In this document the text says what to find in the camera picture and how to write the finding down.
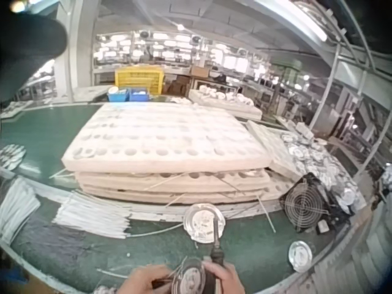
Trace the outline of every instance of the fan grille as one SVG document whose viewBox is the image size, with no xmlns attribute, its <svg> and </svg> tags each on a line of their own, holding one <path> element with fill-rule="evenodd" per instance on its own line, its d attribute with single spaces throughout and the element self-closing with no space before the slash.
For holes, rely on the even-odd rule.
<svg viewBox="0 0 392 294">
<path fill-rule="evenodd" d="M 323 209 L 323 200 L 317 189 L 307 183 L 298 184 L 288 193 L 284 209 L 297 230 L 316 225 L 322 214 L 328 213 Z"/>
</svg>

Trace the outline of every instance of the person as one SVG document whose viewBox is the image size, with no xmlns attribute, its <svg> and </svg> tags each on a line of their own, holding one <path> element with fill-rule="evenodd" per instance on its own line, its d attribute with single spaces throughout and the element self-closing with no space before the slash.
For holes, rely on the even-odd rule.
<svg viewBox="0 0 392 294">
<path fill-rule="evenodd" d="M 222 267 L 216 263 L 203 261 L 207 271 L 214 274 L 222 284 L 223 294 L 245 294 L 235 267 L 225 263 Z M 153 289 L 153 282 L 165 279 L 172 271 L 165 265 L 147 265 L 135 269 L 118 289 L 117 294 L 165 294 L 170 293 L 172 283 Z"/>
</svg>

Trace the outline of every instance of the white wire bundle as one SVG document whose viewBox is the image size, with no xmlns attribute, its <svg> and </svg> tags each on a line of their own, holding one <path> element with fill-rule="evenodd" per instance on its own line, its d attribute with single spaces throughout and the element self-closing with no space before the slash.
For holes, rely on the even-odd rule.
<svg viewBox="0 0 392 294">
<path fill-rule="evenodd" d="M 17 178 L 0 206 L 1 239 L 11 244 L 18 229 L 39 206 L 34 189 L 23 178 Z"/>
<path fill-rule="evenodd" d="M 109 238 L 125 239 L 129 208 L 113 201 L 72 193 L 59 208 L 54 223 Z"/>
</svg>

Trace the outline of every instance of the green conveyor belt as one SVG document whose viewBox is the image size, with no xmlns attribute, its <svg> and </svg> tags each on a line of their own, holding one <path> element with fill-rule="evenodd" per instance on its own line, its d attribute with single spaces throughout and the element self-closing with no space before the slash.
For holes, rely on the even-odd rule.
<svg viewBox="0 0 392 294">
<path fill-rule="evenodd" d="M 63 167 L 61 157 L 85 122 L 99 108 L 97 105 L 68 106 L 26 111 L 1 127 L 1 146 L 15 143 L 24 145 L 27 155 L 15 170 L 18 174 L 41 183 L 58 186 L 48 177 Z M 57 203 L 39 198 L 42 206 L 35 212 L 51 221 L 59 208 Z M 277 230 L 274 234 L 266 216 L 228 220 L 221 245 L 228 261 L 235 264 L 248 293 L 270 287 L 293 273 L 287 251 L 297 240 L 307 242 L 316 256 L 332 239 L 334 233 L 317 236 L 315 232 L 297 234 L 282 211 L 272 213 Z M 152 232 L 174 224 L 132 220 L 133 234 Z M 174 268 L 184 256 L 208 255 L 210 245 L 195 243 L 182 228 L 154 236 L 117 240 L 87 233 L 86 247 L 94 250 L 82 252 L 77 266 L 64 266 L 51 260 L 39 244 L 26 243 L 22 230 L 12 248 L 29 263 L 44 273 L 56 277 L 81 291 L 92 292 L 97 284 L 119 285 L 121 279 L 105 276 L 96 268 L 107 270 L 126 266 L 117 271 L 128 274 L 132 268 L 149 263 L 166 263 Z"/>
</svg>

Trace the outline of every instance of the yellow crate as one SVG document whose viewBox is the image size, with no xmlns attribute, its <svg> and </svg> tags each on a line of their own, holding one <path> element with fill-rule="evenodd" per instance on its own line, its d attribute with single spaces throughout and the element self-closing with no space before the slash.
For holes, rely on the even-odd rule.
<svg viewBox="0 0 392 294">
<path fill-rule="evenodd" d="M 152 95 L 162 92 L 164 71 L 159 66 L 129 66 L 116 69 L 116 86 L 147 88 Z"/>
</svg>

